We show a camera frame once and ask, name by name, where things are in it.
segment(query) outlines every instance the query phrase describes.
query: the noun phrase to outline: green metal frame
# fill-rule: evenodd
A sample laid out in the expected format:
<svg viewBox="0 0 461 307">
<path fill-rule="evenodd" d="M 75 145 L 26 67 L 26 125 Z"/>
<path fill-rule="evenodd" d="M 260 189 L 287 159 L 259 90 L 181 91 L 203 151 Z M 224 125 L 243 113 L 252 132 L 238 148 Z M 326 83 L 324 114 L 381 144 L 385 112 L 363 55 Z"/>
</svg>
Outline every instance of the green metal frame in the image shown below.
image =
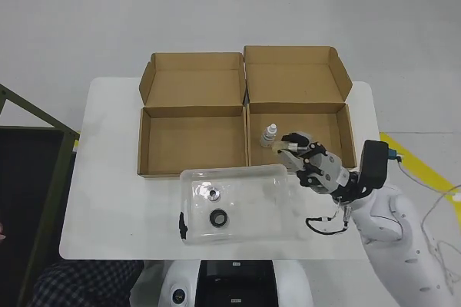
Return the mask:
<svg viewBox="0 0 461 307">
<path fill-rule="evenodd" d="M 17 104 L 22 109 L 50 124 L 56 130 L 63 132 L 63 139 L 56 159 L 55 168 L 51 176 L 48 194 L 46 196 L 45 205 L 43 207 L 44 209 L 39 221 L 38 232 L 35 236 L 35 242 L 32 247 L 31 255 L 29 256 L 28 266 L 22 283 L 21 292 L 18 297 L 17 305 L 24 305 L 25 302 L 23 302 L 23 300 L 25 295 L 32 289 L 33 286 L 31 281 L 34 281 L 38 277 L 38 274 L 40 273 L 38 269 L 41 267 L 41 264 L 44 262 L 46 257 L 48 246 L 45 243 L 48 243 L 51 239 L 51 230 L 54 226 L 55 216 L 60 206 L 61 196 L 65 186 L 65 179 L 68 173 L 68 166 L 70 164 L 71 152 L 74 148 L 75 140 L 80 138 L 80 134 L 0 84 L 0 114 L 2 113 L 6 101 Z"/>
</svg>

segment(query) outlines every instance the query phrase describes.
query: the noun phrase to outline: box lid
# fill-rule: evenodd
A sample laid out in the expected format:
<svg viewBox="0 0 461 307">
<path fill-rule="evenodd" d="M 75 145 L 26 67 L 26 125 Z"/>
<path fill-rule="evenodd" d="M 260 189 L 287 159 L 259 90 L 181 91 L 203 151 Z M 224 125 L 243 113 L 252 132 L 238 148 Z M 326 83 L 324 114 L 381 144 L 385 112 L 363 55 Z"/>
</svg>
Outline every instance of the box lid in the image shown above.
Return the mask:
<svg viewBox="0 0 461 307">
<path fill-rule="evenodd" d="M 245 46 L 250 103 L 344 102 L 352 81 L 327 46 Z"/>
<path fill-rule="evenodd" d="M 154 53 L 139 90 L 146 107 L 242 107 L 245 87 L 241 53 Z"/>
</svg>

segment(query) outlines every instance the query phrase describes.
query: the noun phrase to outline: white robot body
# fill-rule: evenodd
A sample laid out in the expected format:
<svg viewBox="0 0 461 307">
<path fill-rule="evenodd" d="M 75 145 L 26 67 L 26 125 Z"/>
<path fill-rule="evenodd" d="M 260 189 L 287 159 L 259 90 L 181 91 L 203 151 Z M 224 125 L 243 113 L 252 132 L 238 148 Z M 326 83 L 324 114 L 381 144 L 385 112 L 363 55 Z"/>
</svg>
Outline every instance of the white robot body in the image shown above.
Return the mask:
<svg viewBox="0 0 461 307">
<path fill-rule="evenodd" d="M 400 306 L 455 305 L 452 285 L 446 284 L 443 268 L 429 251 L 410 200 L 385 185 L 351 206 L 370 264 Z"/>
<path fill-rule="evenodd" d="M 197 300 L 200 260 L 178 260 L 171 264 L 162 284 L 158 307 L 194 307 Z M 273 271 L 277 301 L 280 307 L 313 307 L 309 281 L 302 265 L 295 260 L 274 260 Z M 174 301 L 177 290 L 184 291 L 184 299 Z M 229 296 L 236 306 L 246 305 L 240 296 Z"/>
</svg>

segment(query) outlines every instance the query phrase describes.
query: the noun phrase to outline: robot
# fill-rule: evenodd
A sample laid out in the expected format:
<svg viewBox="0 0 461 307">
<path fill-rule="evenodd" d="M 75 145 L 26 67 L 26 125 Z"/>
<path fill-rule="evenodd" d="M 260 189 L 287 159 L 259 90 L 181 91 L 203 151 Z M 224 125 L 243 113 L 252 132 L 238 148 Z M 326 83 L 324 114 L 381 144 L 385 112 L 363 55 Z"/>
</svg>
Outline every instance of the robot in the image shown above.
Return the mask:
<svg viewBox="0 0 461 307">
<path fill-rule="evenodd" d="M 455 306 L 450 277 L 431 250 L 433 237 L 410 200 L 386 183 L 388 160 L 400 159 L 386 143 L 365 142 L 358 172 L 342 167 L 338 156 L 302 132 L 284 135 L 273 149 L 301 186 L 330 194 L 343 209 L 342 229 L 326 233 L 315 228 L 331 217 L 307 218 L 307 226 L 329 236 L 346 231 L 351 218 L 374 272 L 400 307 Z M 248 302 L 313 306 L 306 274 L 296 261 L 176 261 L 164 280 L 159 307 L 241 307 Z"/>
</svg>

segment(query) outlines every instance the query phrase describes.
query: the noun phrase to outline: white table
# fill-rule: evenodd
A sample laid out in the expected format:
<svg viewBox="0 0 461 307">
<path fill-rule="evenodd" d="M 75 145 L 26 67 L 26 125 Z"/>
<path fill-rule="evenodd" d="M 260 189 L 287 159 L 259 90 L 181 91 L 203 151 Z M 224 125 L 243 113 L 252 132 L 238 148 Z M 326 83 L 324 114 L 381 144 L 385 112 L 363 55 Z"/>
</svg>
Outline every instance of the white table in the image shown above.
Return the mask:
<svg viewBox="0 0 461 307">
<path fill-rule="evenodd" d="M 60 242 L 66 259 L 366 259 L 358 232 L 321 236 L 303 226 L 305 241 L 260 241 L 186 246 L 177 227 L 178 179 L 136 174 L 142 101 L 140 78 L 97 78 L 91 83 Z M 378 140 L 370 86 L 354 82 L 350 105 L 357 160 L 366 139 Z M 290 177 L 292 201 L 308 216 L 331 214 L 330 196 Z M 298 223 L 304 224 L 306 216 Z M 338 219 L 328 228 L 341 227 Z"/>
</svg>

